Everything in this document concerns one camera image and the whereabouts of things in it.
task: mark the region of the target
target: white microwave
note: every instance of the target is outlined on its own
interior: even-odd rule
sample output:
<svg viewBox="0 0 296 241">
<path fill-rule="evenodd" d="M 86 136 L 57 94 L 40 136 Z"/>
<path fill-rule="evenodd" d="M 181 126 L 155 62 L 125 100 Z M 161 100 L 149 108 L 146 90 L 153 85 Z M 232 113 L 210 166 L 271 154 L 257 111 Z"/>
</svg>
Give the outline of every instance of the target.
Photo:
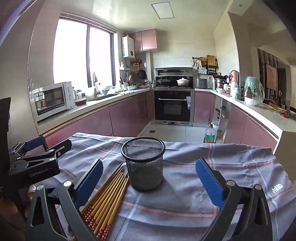
<svg viewBox="0 0 296 241">
<path fill-rule="evenodd" d="M 31 92 L 31 101 L 35 121 L 68 110 L 75 106 L 72 83 L 62 82 L 35 89 Z"/>
</svg>

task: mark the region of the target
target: white countertop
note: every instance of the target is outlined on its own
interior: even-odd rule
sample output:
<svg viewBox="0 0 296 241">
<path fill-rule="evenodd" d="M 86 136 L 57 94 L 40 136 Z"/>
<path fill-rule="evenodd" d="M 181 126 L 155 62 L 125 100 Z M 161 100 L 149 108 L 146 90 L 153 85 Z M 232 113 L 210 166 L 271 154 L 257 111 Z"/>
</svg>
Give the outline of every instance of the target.
<svg viewBox="0 0 296 241">
<path fill-rule="evenodd" d="M 111 96 L 102 100 L 93 100 L 93 101 L 87 101 L 85 105 L 82 106 L 76 106 L 75 108 L 71 108 L 69 110 L 62 111 L 60 113 L 57 113 L 53 116 L 50 116 L 44 120 L 41 120 L 37 123 L 37 130 L 39 135 L 44 134 L 45 132 L 77 117 L 80 115 L 83 115 L 89 111 L 92 111 L 94 109 L 103 107 L 105 105 L 108 105 L 112 102 L 125 99 L 128 97 L 131 97 L 133 95 L 143 93 L 146 91 L 150 91 L 150 89 L 138 89 L 133 91 L 124 91 L 120 92 L 118 95 Z"/>
<path fill-rule="evenodd" d="M 276 134 L 279 138 L 283 131 L 287 132 L 295 132 L 296 133 L 296 121 L 291 119 L 287 119 L 282 117 L 281 115 L 273 112 L 272 110 L 264 109 L 267 107 L 266 104 L 261 104 L 257 106 L 250 106 L 244 104 L 243 101 L 236 100 L 231 98 L 229 95 L 220 94 L 215 90 L 211 89 L 194 89 L 196 92 L 211 92 L 228 102 L 232 103 L 233 105 L 239 107 L 255 119 L 257 119 L 260 123 L 265 125 L 269 130 L 271 130 L 274 134 Z"/>
</svg>

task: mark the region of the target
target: painting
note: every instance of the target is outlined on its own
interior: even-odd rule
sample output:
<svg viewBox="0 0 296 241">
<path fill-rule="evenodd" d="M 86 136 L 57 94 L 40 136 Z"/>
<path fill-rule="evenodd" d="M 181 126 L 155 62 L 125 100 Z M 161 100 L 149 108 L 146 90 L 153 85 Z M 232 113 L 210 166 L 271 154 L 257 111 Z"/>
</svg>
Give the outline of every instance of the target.
<svg viewBox="0 0 296 241">
<path fill-rule="evenodd" d="M 276 91 L 277 89 L 277 71 L 276 68 L 266 65 L 266 87 Z"/>
</svg>

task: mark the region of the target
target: mesh pen holder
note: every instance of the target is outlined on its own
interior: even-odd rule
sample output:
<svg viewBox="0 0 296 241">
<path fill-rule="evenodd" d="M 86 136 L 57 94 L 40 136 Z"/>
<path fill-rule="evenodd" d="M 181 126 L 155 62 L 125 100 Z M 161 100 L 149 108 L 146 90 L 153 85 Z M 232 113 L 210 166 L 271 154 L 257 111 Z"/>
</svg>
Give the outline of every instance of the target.
<svg viewBox="0 0 296 241">
<path fill-rule="evenodd" d="M 140 192 L 149 192 L 158 188 L 163 181 L 163 154 L 165 144 L 156 138 L 138 137 L 125 142 L 121 154 L 131 185 Z"/>
</svg>

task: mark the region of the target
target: plaid tablecloth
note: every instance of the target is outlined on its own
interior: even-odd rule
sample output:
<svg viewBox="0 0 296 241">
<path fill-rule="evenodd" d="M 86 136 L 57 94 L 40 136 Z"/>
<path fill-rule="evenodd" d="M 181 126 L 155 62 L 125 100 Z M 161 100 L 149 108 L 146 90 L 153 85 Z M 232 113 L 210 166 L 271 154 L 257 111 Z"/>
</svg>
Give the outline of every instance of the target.
<svg viewBox="0 0 296 241">
<path fill-rule="evenodd" d="M 125 161 L 120 149 L 129 139 L 76 133 L 70 137 L 71 151 L 59 159 L 61 173 L 43 183 L 46 187 L 56 187 L 65 180 L 74 180 L 95 159 L 100 159 L 104 173 L 97 185 L 99 188 Z M 232 179 L 239 186 L 260 184 L 264 188 L 271 213 L 273 240 L 279 240 L 295 218 L 296 191 L 271 149 L 182 142 L 165 142 L 165 146 L 162 185 L 149 193 L 140 193 L 129 185 L 107 240 L 200 240 L 218 209 L 195 172 L 195 162 L 199 157 L 203 157 L 226 180 Z M 278 184 L 282 188 L 274 192 L 272 188 Z M 66 229 L 62 209 L 58 207 L 57 210 Z M 238 206 L 225 240 L 231 237 L 241 210 L 242 207 Z"/>
</svg>

